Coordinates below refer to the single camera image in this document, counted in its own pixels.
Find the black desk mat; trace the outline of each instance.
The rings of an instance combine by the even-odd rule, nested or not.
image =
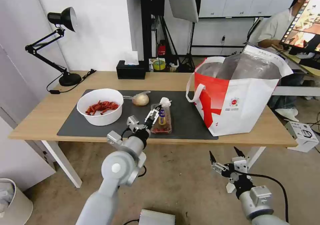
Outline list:
[[[134,96],[142,91],[119,90],[119,92],[122,95]],[[135,106],[132,100],[125,99],[121,117],[116,122],[102,127],[90,124],[78,112],[75,106],[57,135],[68,137],[106,137],[112,130],[121,134],[127,127],[129,116],[134,115],[140,123],[144,123],[144,119],[151,109],[151,104],[159,103],[162,97],[167,97],[172,100],[170,106],[172,133],[151,134],[150,138],[217,140],[218,137],[211,135],[195,105],[189,103],[185,95],[185,91],[152,91],[148,94],[149,104],[146,106]]]

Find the lamp base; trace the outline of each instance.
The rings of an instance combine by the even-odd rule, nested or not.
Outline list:
[[[59,79],[59,83],[62,86],[73,86],[81,82],[82,78],[79,74],[76,73],[65,73]]]

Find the red and white bag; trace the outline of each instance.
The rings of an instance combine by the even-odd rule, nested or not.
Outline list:
[[[209,57],[190,76],[186,98],[194,102],[213,136],[248,133],[280,78],[292,74],[279,56],[247,46],[242,54]],[[194,97],[188,97],[194,76]]]

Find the onion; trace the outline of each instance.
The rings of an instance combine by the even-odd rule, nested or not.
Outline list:
[[[147,94],[140,93],[133,97],[132,102],[137,106],[144,106],[149,103],[149,97]]]

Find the white table leg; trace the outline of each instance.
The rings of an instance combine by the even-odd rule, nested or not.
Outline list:
[[[262,154],[266,147],[252,147],[246,157],[248,170],[252,167],[252,165],[257,161],[259,156]],[[236,187],[232,183],[228,183],[226,186],[227,193],[232,193]]]
[[[60,147],[58,146],[58,143],[54,141],[42,141],[42,142],[45,145],[45,147],[48,149],[48,151],[51,153],[51,155],[58,162],[58,164],[60,165],[62,170],[65,172],[65,174],[73,182],[74,186],[76,188],[80,188],[82,181],[78,176],[78,174],[76,173],[76,171],[71,166],[66,156],[61,151]]]

